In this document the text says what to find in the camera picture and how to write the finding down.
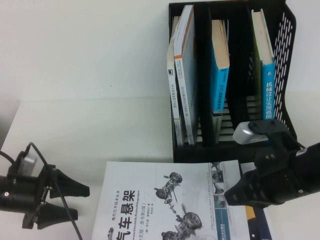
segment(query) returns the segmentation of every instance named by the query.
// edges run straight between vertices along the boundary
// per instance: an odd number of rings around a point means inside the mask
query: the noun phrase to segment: black magazine file holder
[[[174,16],[180,16],[185,5],[194,5],[195,38],[197,47],[197,84],[199,89],[199,125],[202,142],[195,146],[177,146],[172,120],[173,160],[175,163],[205,163],[238,159],[251,162],[253,157],[272,152],[267,142],[239,145],[234,141],[215,144],[210,107],[211,21],[229,22],[230,68],[226,100],[235,129],[249,121],[247,96],[253,95],[251,75],[253,30],[251,10],[263,9],[275,57],[274,116],[286,124],[296,139],[294,127],[285,105],[290,61],[296,32],[296,19],[285,0],[207,1],[169,4],[169,36]]]

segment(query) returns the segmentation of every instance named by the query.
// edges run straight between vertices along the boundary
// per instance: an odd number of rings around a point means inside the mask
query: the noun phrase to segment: mesh side panel
[[[274,44],[275,60],[275,92],[274,117],[285,124],[292,135],[296,135],[285,107],[285,90],[288,80],[290,61],[292,56],[296,21],[288,8],[284,11],[278,25],[278,34]]]

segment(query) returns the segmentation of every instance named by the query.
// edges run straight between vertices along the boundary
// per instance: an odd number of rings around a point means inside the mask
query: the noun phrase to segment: book
[[[181,100],[179,99],[180,94],[177,89],[177,76],[176,76],[176,68],[175,68],[175,56],[174,56],[174,42],[173,35],[178,25],[179,17],[175,16],[172,22],[172,33],[170,38],[170,43],[168,47],[168,51],[166,53],[166,69],[169,80],[169,88],[170,88],[170,97],[171,97],[171,108],[172,108],[172,116],[174,121],[175,128],[175,138],[178,146],[183,146],[185,143],[185,123],[184,117],[181,115],[182,105]]]
[[[198,87],[194,6],[185,5],[173,35],[173,53],[189,145],[197,141]]]
[[[109,161],[92,240],[249,240],[245,206],[224,196],[239,179],[237,160]]]
[[[212,20],[210,101],[215,142],[219,142],[229,74],[229,50],[224,20]]]
[[[242,163],[242,173],[252,171],[256,168],[253,162]],[[268,208],[259,207],[245,207],[247,222],[250,232],[250,240],[272,240],[275,236],[272,226],[270,224],[270,218]]]
[[[275,57],[264,11],[252,10],[254,72],[257,95],[261,99],[262,119],[273,119],[275,111]]]

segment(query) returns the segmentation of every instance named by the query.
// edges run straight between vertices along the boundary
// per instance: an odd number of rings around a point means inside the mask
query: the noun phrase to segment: white wall
[[[168,95],[169,2],[185,0],[1,0],[0,146],[19,101]],[[319,3],[287,2],[287,90],[318,91]]]

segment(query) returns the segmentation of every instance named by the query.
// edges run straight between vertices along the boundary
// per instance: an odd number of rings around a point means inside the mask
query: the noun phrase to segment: black cable
[[[11,164],[15,164],[15,160],[12,159],[8,154],[4,153],[3,151],[0,151],[0,155],[7,159]]]
[[[32,146],[32,147],[34,148],[34,150],[36,151],[36,153],[37,153],[37,154],[39,155],[39,157],[41,158],[41,160],[42,160],[45,168],[46,168],[47,171],[49,172],[50,177],[51,177],[51,179],[52,179],[52,182],[53,182],[56,190],[58,191],[58,193],[59,193],[59,195],[60,195],[60,197],[61,197],[63,206],[64,206],[64,208],[65,208],[65,210],[66,210],[66,213],[67,213],[67,215],[68,215],[68,217],[69,217],[69,219],[70,219],[70,221],[71,221],[71,223],[72,223],[72,225],[73,225],[73,227],[74,227],[74,230],[75,230],[76,234],[78,235],[78,238],[79,238],[80,240],[83,240],[83,238],[82,238],[82,236],[81,236],[81,233],[80,233],[80,231],[79,231],[79,228],[78,228],[77,224],[75,223],[75,220],[74,220],[74,219],[72,218],[72,216],[71,216],[71,213],[70,213],[68,204],[67,204],[67,202],[66,202],[66,199],[65,199],[65,197],[63,196],[63,194],[62,194],[62,192],[61,192],[61,190],[60,190],[60,187],[59,187],[59,185],[58,185],[58,183],[57,183],[57,181],[56,181],[56,179],[55,179],[55,177],[54,177],[54,174],[53,174],[53,172],[52,172],[52,169],[50,168],[50,166],[49,166],[49,164],[47,163],[47,161],[45,160],[44,156],[41,154],[41,152],[39,151],[39,149],[36,147],[36,145],[35,145],[33,142],[30,142],[30,143],[29,143],[29,145],[28,145],[27,148],[26,148],[26,152],[29,151],[30,146]]]

